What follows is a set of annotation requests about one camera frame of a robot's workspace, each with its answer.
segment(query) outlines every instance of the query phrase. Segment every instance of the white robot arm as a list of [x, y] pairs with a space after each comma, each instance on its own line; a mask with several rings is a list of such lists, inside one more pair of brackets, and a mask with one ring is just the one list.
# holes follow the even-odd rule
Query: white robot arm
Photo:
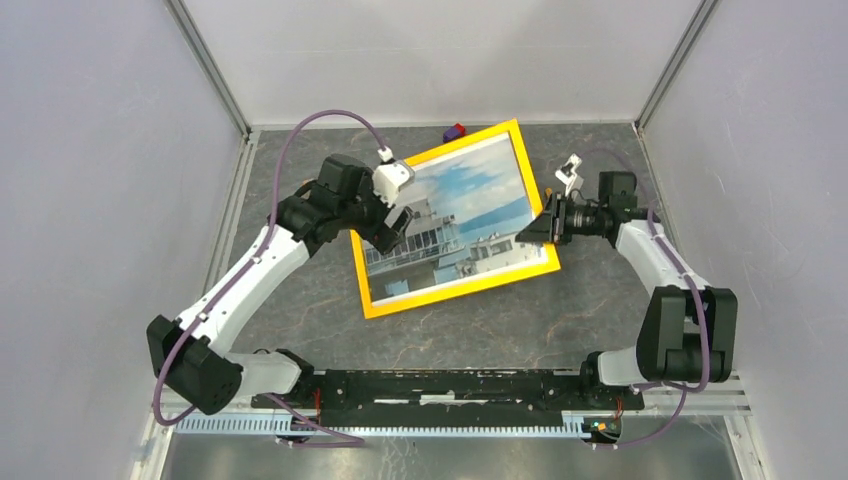
[[[414, 176], [393, 159], [373, 171], [343, 155], [324, 160], [318, 178], [279, 203], [276, 223], [262, 228], [209, 292], [174, 321], [158, 316], [150, 323], [155, 374], [166, 370], [165, 384], [206, 414], [237, 397], [289, 392], [301, 373], [296, 357], [235, 354], [233, 342], [271, 292], [339, 231], [357, 231], [380, 252], [394, 248], [404, 238], [411, 211], [403, 209], [391, 226], [385, 221]], [[172, 352], [178, 340], [182, 347]]]
[[[568, 193], [548, 198], [542, 214], [516, 240], [565, 245], [573, 235], [604, 237], [630, 262], [651, 295], [636, 344], [591, 354], [582, 374], [608, 386], [699, 381], [702, 372], [710, 382], [726, 380], [733, 361], [736, 296], [694, 273], [653, 211], [637, 207], [635, 174], [601, 172], [598, 201], [577, 204], [570, 194], [582, 184], [576, 173], [581, 163], [572, 155], [556, 172]], [[687, 321], [698, 324], [701, 319], [706, 324], [705, 346], [699, 333], [684, 331]]]

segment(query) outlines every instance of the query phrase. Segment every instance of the building in photo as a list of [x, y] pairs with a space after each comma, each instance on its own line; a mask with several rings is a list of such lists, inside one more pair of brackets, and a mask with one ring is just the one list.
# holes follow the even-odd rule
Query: building in photo
[[440, 260], [465, 248], [453, 214], [439, 215], [426, 197], [407, 206], [412, 210], [412, 222], [404, 241], [386, 255], [365, 244], [372, 301], [436, 285]]
[[502, 236], [495, 232], [487, 238], [478, 238], [469, 247], [471, 256], [468, 260], [456, 263], [459, 277], [470, 277], [538, 258], [539, 248], [530, 243], [516, 242], [516, 234]]

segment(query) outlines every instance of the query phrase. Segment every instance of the sky in photo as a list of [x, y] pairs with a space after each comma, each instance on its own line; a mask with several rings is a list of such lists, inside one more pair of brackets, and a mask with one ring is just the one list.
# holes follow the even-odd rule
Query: sky in photo
[[423, 197], [441, 215], [456, 215], [458, 223], [502, 207], [525, 195], [524, 182], [508, 135], [416, 172], [399, 204]]

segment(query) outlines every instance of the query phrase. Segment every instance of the framed photo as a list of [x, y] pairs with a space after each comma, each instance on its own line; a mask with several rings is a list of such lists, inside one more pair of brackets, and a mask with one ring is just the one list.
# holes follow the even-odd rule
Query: framed photo
[[415, 183], [397, 202], [413, 212], [406, 240], [381, 255], [351, 232], [365, 318], [559, 270], [554, 246], [515, 241], [543, 208], [516, 120], [407, 163]]

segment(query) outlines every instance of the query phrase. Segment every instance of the white wall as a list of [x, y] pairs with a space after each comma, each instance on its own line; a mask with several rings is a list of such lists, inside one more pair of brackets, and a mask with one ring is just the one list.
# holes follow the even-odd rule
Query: white wall
[[848, 468], [848, 3], [721, 2], [647, 126], [687, 260], [739, 295], [777, 478]]
[[698, 5], [185, 1], [254, 125], [324, 108], [382, 124], [634, 119]]
[[0, 478], [123, 478], [239, 136], [160, 1], [0, 8]]

